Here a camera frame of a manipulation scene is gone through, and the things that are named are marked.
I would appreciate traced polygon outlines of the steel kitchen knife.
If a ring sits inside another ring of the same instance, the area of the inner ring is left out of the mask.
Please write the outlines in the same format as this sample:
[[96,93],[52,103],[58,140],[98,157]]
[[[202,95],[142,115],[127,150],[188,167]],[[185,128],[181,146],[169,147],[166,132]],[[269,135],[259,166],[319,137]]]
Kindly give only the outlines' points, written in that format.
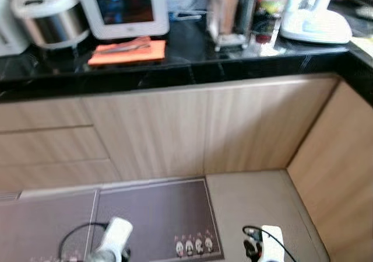
[[114,45],[101,45],[95,50],[96,54],[114,54],[124,53],[127,51],[134,51],[141,48],[149,48],[151,46],[151,38],[149,36],[139,36],[131,41],[125,41],[124,43],[118,43]]

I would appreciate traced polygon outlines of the white kitchen appliance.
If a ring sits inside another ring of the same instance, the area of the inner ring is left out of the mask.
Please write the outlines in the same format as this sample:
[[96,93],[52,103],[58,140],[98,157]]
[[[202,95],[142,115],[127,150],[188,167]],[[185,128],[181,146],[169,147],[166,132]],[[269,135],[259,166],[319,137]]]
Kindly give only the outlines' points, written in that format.
[[10,7],[11,0],[0,0],[0,57],[23,53],[30,45]]

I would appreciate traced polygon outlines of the grey panda floor mat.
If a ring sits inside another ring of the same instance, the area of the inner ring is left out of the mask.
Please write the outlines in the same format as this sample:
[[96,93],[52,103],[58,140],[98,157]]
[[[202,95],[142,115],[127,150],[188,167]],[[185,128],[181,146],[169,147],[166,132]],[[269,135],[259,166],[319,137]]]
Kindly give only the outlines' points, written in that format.
[[226,259],[204,177],[102,190],[95,220],[112,217],[133,225],[129,262]]

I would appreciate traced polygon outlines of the plain grey floor mat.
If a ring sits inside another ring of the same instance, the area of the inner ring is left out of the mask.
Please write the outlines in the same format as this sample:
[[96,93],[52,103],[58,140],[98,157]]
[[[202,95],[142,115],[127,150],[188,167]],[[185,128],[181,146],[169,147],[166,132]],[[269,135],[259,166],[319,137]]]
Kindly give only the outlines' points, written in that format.
[[96,190],[0,202],[0,262],[83,260]]

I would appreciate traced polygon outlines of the light wood door cabinet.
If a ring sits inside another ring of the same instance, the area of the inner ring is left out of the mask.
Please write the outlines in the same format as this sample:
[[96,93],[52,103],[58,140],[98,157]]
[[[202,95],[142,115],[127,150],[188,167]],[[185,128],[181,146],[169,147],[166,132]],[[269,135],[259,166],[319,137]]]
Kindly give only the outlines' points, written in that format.
[[372,107],[340,83],[288,167],[331,262],[372,260]]

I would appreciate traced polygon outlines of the light wood drawer cabinet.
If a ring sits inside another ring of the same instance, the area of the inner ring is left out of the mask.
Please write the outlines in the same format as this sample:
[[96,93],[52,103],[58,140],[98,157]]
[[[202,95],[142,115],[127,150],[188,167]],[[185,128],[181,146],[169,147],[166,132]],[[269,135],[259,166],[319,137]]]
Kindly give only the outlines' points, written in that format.
[[306,74],[0,103],[0,193],[284,169],[338,83]]

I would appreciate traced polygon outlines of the clear drinking glass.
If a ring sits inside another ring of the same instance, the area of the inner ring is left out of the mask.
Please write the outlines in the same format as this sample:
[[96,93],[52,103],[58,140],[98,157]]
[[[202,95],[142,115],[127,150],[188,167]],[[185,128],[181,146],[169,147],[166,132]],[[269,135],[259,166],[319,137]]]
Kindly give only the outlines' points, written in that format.
[[254,16],[249,36],[249,49],[259,56],[275,56],[283,52],[282,48],[279,50],[275,48],[280,25],[281,17]]

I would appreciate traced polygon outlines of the white oven with dark window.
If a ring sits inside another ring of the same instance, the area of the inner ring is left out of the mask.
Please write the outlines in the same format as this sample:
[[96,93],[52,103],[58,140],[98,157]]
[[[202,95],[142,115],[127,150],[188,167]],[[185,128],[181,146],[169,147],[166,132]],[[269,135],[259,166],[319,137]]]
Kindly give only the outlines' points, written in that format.
[[166,0],[80,0],[99,40],[161,36],[170,31]]

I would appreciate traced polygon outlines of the white stand mixer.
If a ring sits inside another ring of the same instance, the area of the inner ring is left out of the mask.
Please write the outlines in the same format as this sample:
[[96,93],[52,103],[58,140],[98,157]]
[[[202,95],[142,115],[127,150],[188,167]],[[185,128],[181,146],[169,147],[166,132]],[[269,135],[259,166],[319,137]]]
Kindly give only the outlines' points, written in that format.
[[328,9],[331,0],[316,0],[310,9],[297,9],[283,17],[280,35],[289,40],[344,45],[353,36],[349,22]]

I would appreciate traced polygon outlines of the steel knife holder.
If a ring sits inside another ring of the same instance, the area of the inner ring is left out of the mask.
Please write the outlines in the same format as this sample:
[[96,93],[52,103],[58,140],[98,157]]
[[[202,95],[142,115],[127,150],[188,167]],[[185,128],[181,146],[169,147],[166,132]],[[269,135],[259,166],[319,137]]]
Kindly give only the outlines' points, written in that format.
[[247,48],[248,28],[256,0],[209,0],[207,32],[214,51],[224,48]]

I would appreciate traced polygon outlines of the white and steel rice cooker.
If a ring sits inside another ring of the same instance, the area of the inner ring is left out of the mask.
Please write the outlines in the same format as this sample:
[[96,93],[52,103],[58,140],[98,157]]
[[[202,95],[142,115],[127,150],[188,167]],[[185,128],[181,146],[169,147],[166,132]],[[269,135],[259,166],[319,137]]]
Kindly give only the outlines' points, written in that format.
[[10,8],[40,48],[73,48],[90,35],[80,0],[11,0]]

